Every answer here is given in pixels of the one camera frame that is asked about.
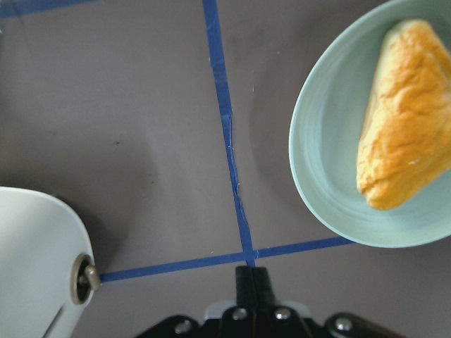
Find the screw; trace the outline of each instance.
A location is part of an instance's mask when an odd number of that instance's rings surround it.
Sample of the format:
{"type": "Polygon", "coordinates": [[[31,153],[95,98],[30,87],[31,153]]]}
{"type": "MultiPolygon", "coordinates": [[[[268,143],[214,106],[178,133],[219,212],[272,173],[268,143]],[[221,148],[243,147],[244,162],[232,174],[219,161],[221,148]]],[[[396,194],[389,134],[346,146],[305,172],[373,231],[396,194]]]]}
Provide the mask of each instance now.
{"type": "Polygon", "coordinates": [[[233,320],[243,320],[247,317],[247,311],[245,308],[236,308],[232,313],[233,320]]]}
{"type": "Polygon", "coordinates": [[[175,326],[174,331],[176,334],[182,334],[190,331],[191,327],[191,322],[189,320],[184,320],[175,326]]]}
{"type": "Polygon", "coordinates": [[[335,320],[335,327],[340,331],[350,331],[352,329],[352,322],[344,317],[335,320]]]}
{"type": "Polygon", "coordinates": [[[274,315],[279,320],[287,320],[291,317],[291,311],[289,308],[278,308],[274,311],[274,315]]]}

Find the blue tape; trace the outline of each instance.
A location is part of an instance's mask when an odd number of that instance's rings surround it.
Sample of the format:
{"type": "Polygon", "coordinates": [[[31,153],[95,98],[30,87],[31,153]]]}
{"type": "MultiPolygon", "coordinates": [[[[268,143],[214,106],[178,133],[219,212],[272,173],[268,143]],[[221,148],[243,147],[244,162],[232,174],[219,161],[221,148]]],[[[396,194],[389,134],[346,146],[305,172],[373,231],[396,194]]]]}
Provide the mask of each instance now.
{"type": "Polygon", "coordinates": [[[255,266],[254,250],[249,225],[247,223],[245,210],[239,195],[240,183],[233,154],[232,142],[232,104],[228,90],[226,62],[224,59],[223,44],[221,38],[221,27],[219,23],[218,6],[216,0],[203,0],[204,15],[206,23],[206,35],[209,42],[210,64],[213,69],[216,95],[218,97],[219,111],[223,126],[225,151],[227,153],[230,181],[232,182],[233,200],[237,213],[238,229],[243,253],[246,263],[255,266]]]}
{"type": "Polygon", "coordinates": [[[100,276],[100,279],[102,282],[113,282],[115,280],[129,280],[130,278],[158,275],[161,273],[171,273],[174,271],[189,270],[195,268],[204,268],[207,266],[227,263],[243,262],[244,260],[245,260],[244,253],[242,252],[234,254],[231,253],[222,256],[192,259],[190,261],[153,265],[146,268],[124,270],[114,273],[105,273],[100,276]]]}
{"type": "Polygon", "coordinates": [[[4,2],[0,5],[0,19],[13,18],[55,8],[74,6],[96,0],[21,0],[4,2]]]}
{"type": "Polygon", "coordinates": [[[333,246],[340,246],[340,245],[353,244],[353,243],[354,243],[353,241],[345,239],[344,237],[318,239],[316,241],[275,246],[273,248],[256,250],[256,258],[266,258],[266,257],[287,255],[287,254],[293,254],[293,253],[297,253],[297,252],[331,248],[333,246]]]}

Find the gray surface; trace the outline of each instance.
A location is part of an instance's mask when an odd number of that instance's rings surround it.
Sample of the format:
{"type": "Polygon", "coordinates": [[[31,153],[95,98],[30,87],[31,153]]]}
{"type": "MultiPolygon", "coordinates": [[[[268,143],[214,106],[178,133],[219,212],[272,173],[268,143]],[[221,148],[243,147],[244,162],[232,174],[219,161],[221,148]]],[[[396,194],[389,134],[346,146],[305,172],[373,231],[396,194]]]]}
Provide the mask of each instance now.
{"type": "MultiPolygon", "coordinates": [[[[219,1],[254,248],[336,236],[297,195],[288,128],[316,59],[382,1],[219,1]]],[[[102,272],[240,251],[200,1],[106,0],[1,22],[0,184],[67,201],[102,272]]],[[[280,299],[446,337],[450,239],[259,259],[280,299]]],[[[234,265],[109,282],[73,338],[133,337],[235,294],[234,265]]]]}
{"type": "Polygon", "coordinates": [[[1,185],[67,201],[102,272],[240,251],[202,3],[96,1],[2,28],[1,185]]]}

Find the bowl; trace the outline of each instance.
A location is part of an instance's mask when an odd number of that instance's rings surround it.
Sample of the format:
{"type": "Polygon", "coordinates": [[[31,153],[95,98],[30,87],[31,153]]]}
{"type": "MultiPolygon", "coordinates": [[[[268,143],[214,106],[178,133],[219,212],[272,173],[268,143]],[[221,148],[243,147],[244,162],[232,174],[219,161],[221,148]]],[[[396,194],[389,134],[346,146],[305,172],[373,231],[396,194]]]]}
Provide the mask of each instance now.
{"type": "Polygon", "coordinates": [[[451,50],[451,1],[392,0],[350,25],[326,49],[297,99],[289,157],[297,190],[329,229],[354,242],[416,246],[451,234],[451,172],[390,211],[357,191],[357,146],[386,32],[405,19],[427,20],[451,50]]]}

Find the white appliance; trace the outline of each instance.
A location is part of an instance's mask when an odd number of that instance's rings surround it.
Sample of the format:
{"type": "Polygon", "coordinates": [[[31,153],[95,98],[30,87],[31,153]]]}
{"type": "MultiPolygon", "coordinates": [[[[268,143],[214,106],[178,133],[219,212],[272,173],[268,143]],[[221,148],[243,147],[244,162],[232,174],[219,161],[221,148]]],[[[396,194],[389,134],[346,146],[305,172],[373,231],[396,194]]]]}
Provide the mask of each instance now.
{"type": "Polygon", "coordinates": [[[0,337],[69,337],[99,287],[77,214],[47,194],[0,187],[0,337]]]}

